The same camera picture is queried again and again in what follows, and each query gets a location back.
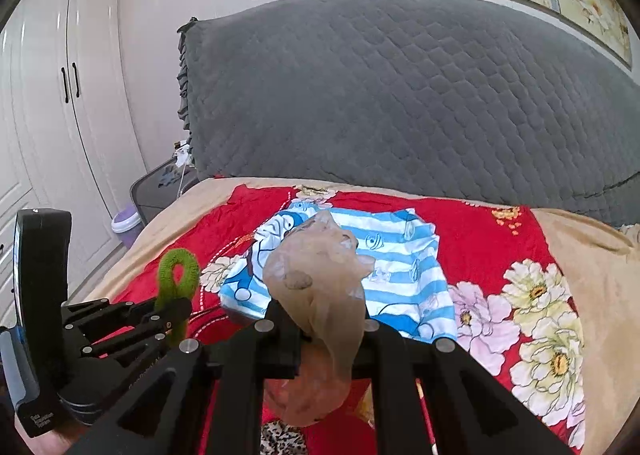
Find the metal bolt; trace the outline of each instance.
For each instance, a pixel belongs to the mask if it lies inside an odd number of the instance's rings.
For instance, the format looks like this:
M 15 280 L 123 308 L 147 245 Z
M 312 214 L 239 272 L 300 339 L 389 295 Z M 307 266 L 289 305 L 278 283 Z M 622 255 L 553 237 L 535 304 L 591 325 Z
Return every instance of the metal bolt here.
M 456 348 L 456 344 L 453 340 L 450 340 L 449 338 L 440 338 L 436 340 L 436 348 L 440 352 L 444 352 L 445 354 L 448 354 L 450 352 L 453 352 L 453 350 Z
M 365 320 L 364 330 L 365 332 L 375 332 L 380 328 L 380 323 L 377 320 Z
M 273 330 L 274 325 L 271 320 L 258 320 L 255 322 L 254 327 L 258 332 L 269 332 Z
M 180 344 L 178 345 L 178 348 L 185 354 L 191 354 L 192 352 L 196 352 L 199 346 L 200 346 L 200 342 L 198 340 L 194 340 L 193 338 L 187 338 L 186 340 L 182 340 L 180 342 Z

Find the green fuzzy loop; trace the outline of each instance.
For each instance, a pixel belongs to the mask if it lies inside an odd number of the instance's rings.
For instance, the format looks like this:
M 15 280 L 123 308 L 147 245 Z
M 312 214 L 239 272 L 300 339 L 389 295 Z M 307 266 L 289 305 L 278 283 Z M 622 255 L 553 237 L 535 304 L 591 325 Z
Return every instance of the green fuzzy loop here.
M 174 281 L 174 267 L 182 266 L 180 281 Z M 200 266 L 196 257 L 184 248 L 167 251 L 158 265 L 158 296 L 156 296 L 155 310 L 162 310 L 170 301 L 176 298 L 191 300 L 198 288 L 200 280 Z M 170 344 L 177 345 L 187 334 L 187 322 L 174 323 L 170 334 Z

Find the black door handle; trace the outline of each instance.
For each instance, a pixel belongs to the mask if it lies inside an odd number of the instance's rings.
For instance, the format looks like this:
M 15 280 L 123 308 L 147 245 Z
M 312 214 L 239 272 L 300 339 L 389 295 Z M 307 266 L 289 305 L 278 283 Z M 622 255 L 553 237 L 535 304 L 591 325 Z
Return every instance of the black door handle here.
M 66 74 L 64 67 L 62 67 L 62 82 L 65 84 L 65 103 L 69 103 L 69 91 L 66 89 Z
M 74 73 L 76 74 L 76 98 L 80 97 L 80 83 L 78 83 L 78 68 L 76 67 L 76 62 L 71 64 L 71 67 L 74 68 Z

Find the purple trash can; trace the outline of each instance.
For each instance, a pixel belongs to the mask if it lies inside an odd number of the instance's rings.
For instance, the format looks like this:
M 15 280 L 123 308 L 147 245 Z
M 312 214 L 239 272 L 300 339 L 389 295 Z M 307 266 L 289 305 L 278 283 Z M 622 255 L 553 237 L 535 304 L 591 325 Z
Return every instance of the purple trash can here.
M 127 206 L 111 221 L 111 229 L 127 249 L 131 248 L 143 227 L 142 219 L 133 204 Z

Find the white flower print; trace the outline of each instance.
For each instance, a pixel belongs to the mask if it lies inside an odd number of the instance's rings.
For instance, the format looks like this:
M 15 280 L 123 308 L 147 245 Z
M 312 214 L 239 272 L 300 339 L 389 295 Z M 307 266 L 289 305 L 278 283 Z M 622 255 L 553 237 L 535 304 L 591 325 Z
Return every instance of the white flower print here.
M 582 328 L 568 311 L 557 320 L 541 318 L 533 341 L 520 345 L 520 358 L 510 370 L 512 393 L 542 421 L 553 426 L 566 419 L 582 399 Z M 580 409 L 576 409 L 579 419 Z
M 240 255 L 235 257 L 218 257 L 211 260 L 207 267 L 202 270 L 200 275 L 200 285 L 204 287 L 207 292 L 218 292 L 225 281 L 226 275 L 229 274 L 231 268 L 235 265 L 236 261 L 242 258 Z
M 539 263 L 529 258 L 522 263 L 516 261 L 504 273 L 504 278 L 511 283 L 502 288 L 502 295 L 515 310 L 513 321 L 527 336 L 531 336 L 541 318 L 557 319 L 571 310 L 567 304 L 571 297 L 568 284 L 554 263 L 543 271 Z
M 584 446 L 584 392 L 582 391 L 582 376 L 578 378 L 578 386 L 574 394 L 574 405 L 569 411 L 569 416 L 566 418 L 566 425 L 568 428 L 574 427 L 569 435 L 569 446 L 572 448 L 582 448 Z
M 506 318 L 511 305 L 500 295 L 487 298 L 474 283 L 460 281 L 449 286 L 458 323 L 458 343 L 491 375 L 500 374 L 503 352 L 518 341 L 520 327 Z
M 315 204 L 320 209 L 331 208 L 334 205 L 327 200 L 331 199 L 331 197 L 335 196 L 335 190 L 328 190 L 325 188 L 312 188 L 311 186 L 296 186 L 298 192 L 296 193 L 296 197 L 291 200 L 294 202 L 308 202 Z

